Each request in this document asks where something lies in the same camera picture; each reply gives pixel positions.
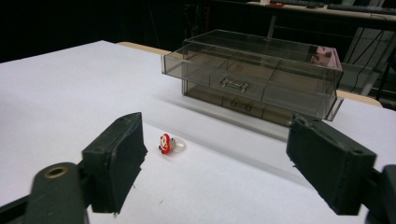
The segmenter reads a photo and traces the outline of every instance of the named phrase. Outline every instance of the white tabletop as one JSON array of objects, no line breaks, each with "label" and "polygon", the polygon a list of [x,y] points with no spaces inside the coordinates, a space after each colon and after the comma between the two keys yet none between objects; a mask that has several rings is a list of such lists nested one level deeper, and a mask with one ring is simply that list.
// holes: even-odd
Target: white tabletop
[{"label": "white tabletop", "polygon": [[[292,167],[287,128],[182,96],[159,55],[104,41],[0,63],[0,205],[139,111],[142,171],[121,213],[90,212],[91,223],[363,223],[364,207],[338,217]],[[329,123],[376,152],[377,169],[396,163],[394,111],[345,99]],[[187,149],[164,156],[163,133]]]}]

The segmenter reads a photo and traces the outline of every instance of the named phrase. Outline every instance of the wooden edge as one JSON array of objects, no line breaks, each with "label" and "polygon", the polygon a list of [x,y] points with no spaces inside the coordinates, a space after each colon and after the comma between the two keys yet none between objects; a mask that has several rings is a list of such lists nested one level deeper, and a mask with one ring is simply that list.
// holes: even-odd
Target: wooden edge
[{"label": "wooden edge", "polygon": [[118,45],[122,45],[128,48],[133,48],[133,49],[141,49],[147,52],[151,52],[151,53],[156,53],[156,54],[161,54],[161,55],[166,55],[169,54],[171,51],[168,50],[164,50],[164,49],[155,49],[152,47],[148,47],[148,46],[144,46],[144,45],[139,45],[139,44],[135,44],[135,43],[131,43],[131,42],[120,42],[118,43]]},{"label": "wooden edge", "polygon": [[[144,45],[139,45],[139,44],[135,44],[135,43],[131,43],[131,42],[120,42],[118,43],[118,45],[122,45],[128,48],[133,48],[133,49],[141,49],[147,52],[151,52],[151,53],[156,53],[156,54],[161,54],[161,55],[166,55],[169,54],[171,51],[168,50],[164,50],[164,49],[155,49],[152,47],[148,47],[148,46],[144,46]],[[350,93],[350,92],[346,92],[346,91],[337,91],[337,95],[349,100],[354,100],[354,101],[358,101],[358,102],[362,102],[362,103],[366,103],[369,105],[376,105],[376,106],[380,106],[382,107],[382,105],[375,99],[367,97],[367,96],[362,96],[362,95],[358,95],[358,94],[354,94],[354,93]]]}]

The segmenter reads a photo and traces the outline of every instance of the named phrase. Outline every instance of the transparent plastic box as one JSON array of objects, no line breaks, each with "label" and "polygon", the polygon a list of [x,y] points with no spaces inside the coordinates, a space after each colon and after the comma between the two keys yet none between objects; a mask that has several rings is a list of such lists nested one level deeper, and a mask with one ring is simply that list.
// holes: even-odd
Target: transparent plastic box
[{"label": "transparent plastic box", "polygon": [[343,101],[333,48],[215,30],[186,39],[162,67],[184,95],[285,126],[295,113],[332,120]]}]

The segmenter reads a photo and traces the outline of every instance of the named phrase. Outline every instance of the white table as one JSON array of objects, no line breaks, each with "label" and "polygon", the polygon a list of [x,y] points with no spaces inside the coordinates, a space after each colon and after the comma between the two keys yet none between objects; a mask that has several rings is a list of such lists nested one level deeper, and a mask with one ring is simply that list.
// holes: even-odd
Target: white table
[{"label": "white table", "polygon": [[[118,117],[142,112],[142,172],[114,218],[98,223],[363,223],[338,217],[292,167],[288,129],[181,94],[160,56],[107,42],[0,63],[0,204],[29,194],[41,169],[78,163]],[[331,125],[396,163],[396,113],[345,99]],[[187,149],[164,156],[170,133]]]}]

